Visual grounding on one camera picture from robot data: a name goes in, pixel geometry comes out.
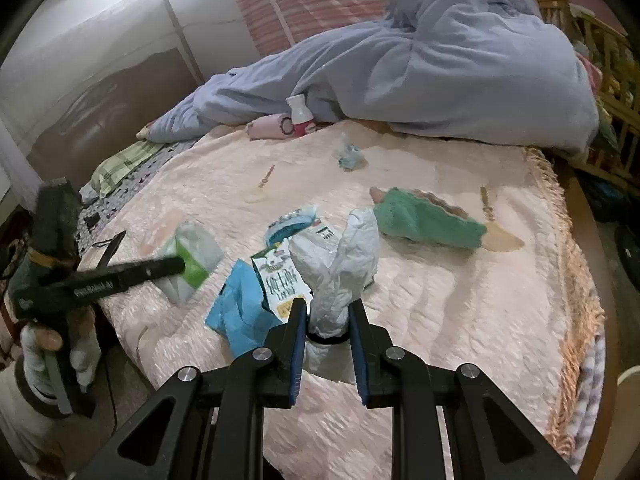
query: human hand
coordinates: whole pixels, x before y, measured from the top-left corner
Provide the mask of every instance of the human hand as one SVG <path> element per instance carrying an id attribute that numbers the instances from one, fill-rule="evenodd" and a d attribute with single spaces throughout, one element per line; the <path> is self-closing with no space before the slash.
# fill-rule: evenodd
<path id="1" fill-rule="evenodd" d="M 100 346 L 95 333 L 95 313 L 91 307 L 71 310 L 66 314 L 71 350 L 69 361 L 76 371 L 81 388 L 87 388 L 95 378 L 100 360 Z M 55 397 L 44 359 L 45 351 L 62 348 L 62 337 L 44 325 L 29 323 L 20 333 L 24 354 L 24 375 L 34 393 Z"/>

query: snack package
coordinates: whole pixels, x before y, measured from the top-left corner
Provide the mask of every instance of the snack package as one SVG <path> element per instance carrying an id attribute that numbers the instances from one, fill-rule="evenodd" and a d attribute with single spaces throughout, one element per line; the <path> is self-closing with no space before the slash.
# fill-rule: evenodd
<path id="1" fill-rule="evenodd" d="M 269 309 L 286 323 L 295 298 L 306 301 L 307 313 L 311 304 L 311 289 L 302 280 L 289 252 L 289 239 L 278 247 L 268 248 L 252 256 L 256 272 L 260 275 L 262 288 Z"/>
<path id="2" fill-rule="evenodd" d="M 236 261 L 205 320 L 208 327 L 229 341 L 234 359 L 262 346 L 269 330 L 281 323 L 262 306 L 263 299 L 254 268 Z"/>
<path id="3" fill-rule="evenodd" d="M 272 222 L 264 234 L 265 247 L 279 244 L 284 238 L 289 238 L 297 232 L 302 231 L 302 229 L 309 227 L 316 219 L 317 210 L 317 204 L 307 205 L 286 215 L 282 215 L 275 222 Z"/>
<path id="4" fill-rule="evenodd" d="M 184 260 L 182 274 L 154 281 L 169 301 L 183 306 L 216 269 L 225 254 L 201 223 L 185 221 L 178 224 L 158 256 L 180 256 Z"/>

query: white cabinet door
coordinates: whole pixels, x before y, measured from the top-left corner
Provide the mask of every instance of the white cabinet door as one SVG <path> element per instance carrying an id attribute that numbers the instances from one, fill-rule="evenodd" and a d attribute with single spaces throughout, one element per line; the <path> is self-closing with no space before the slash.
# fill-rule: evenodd
<path id="1" fill-rule="evenodd" d="M 0 200 L 4 198 L 10 187 L 11 183 L 9 182 L 9 177 L 6 176 L 2 166 L 0 166 Z"/>

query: plastic bag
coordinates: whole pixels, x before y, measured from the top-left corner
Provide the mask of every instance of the plastic bag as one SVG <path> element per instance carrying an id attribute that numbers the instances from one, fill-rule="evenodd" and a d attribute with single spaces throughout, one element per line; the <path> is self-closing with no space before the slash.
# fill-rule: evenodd
<path id="1" fill-rule="evenodd" d="M 331 266 L 318 264 L 309 332 L 327 338 L 346 332 L 347 306 L 357 300 L 378 270 L 380 235 L 372 208 L 354 209 Z"/>
<path id="2" fill-rule="evenodd" d="M 291 239 L 291 257 L 314 295 L 308 330 L 322 338 L 346 332 L 349 304 L 361 296 L 378 270 L 380 235 L 373 209 L 351 211 L 334 245 L 336 238 L 333 232 L 324 238 L 306 229 Z M 307 339 L 303 366 L 325 379 L 355 382 L 348 341 L 324 345 Z"/>
<path id="3" fill-rule="evenodd" d="M 364 154 L 355 144 L 351 144 L 346 134 L 340 134 L 340 148 L 337 152 L 338 165 L 344 170 L 355 170 L 366 161 Z"/>
<path id="4" fill-rule="evenodd" d="M 205 320 L 226 337 L 234 359 L 264 343 L 269 330 L 281 321 L 262 307 L 264 295 L 254 268 L 236 261 Z"/>
<path id="5" fill-rule="evenodd" d="M 182 274 L 154 281 L 169 301 L 183 306 L 216 269 L 225 254 L 202 224 L 186 221 L 178 224 L 158 256 L 181 256 L 184 260 Z"/>

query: metal screw cap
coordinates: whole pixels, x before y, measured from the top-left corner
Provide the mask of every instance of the metal screw cap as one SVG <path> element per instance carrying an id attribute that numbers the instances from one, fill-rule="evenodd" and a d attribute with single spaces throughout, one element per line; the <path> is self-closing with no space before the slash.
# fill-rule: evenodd
<path id="1" fill-rule="evenodd" d="M 178 379 L 188 383 L 189 381 L 193 381 L 197 374 L 198 371 L 193 366 L 187 366 L 178 372 Z"/>
<path id="2" fill-rule="evenodd" d="M 385 350 L 385 355 L 389 359 L 393 359 L 394 361 L 399 361 L 404 357 L 404 350 L 402 350 L 399 346 L 390 346 Z"/>
<path id="3" fill-rule="evenodd" d="M 465 363 L 460 367 L 460 372 L 469 379 L 475 379 L 480 375 L 480 368 L 471 363 Z"/>
<path id="4" fill-rule="evenodd" d="M 260 348 L 256 348 L 252 352 L 252 356 L 257 361 L 266 361 L 272 355 L 273 355 L 273 352 L 271 351 L 271 349 L 269 349 L 269 348 L 267 348 L 265 346 L 261 346 Z"/>

